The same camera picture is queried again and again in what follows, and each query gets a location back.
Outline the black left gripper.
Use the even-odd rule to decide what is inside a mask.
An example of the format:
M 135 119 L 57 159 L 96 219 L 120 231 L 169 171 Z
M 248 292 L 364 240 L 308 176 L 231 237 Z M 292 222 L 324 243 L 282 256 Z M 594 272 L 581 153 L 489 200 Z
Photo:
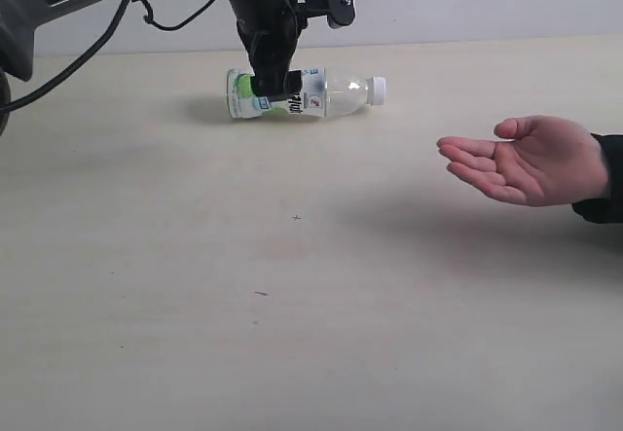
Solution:
M 247 51 L 255 96 L 270 101 L 299 95 L 301 70 L 289 70 L 302 29 L 290 0 L 243 0 L 237 12 L 238 36 Z

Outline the person's open bare hand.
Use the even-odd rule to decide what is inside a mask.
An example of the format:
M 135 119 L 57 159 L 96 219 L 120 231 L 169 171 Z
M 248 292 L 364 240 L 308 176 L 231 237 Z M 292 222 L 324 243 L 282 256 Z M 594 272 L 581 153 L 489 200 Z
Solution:
M 567 205 L 594 190 L 598 146 L 580 124 L 552 116 L 505 119 L 495 139 L 437 141 L 447 171 L 487 198 L 529 206 Z

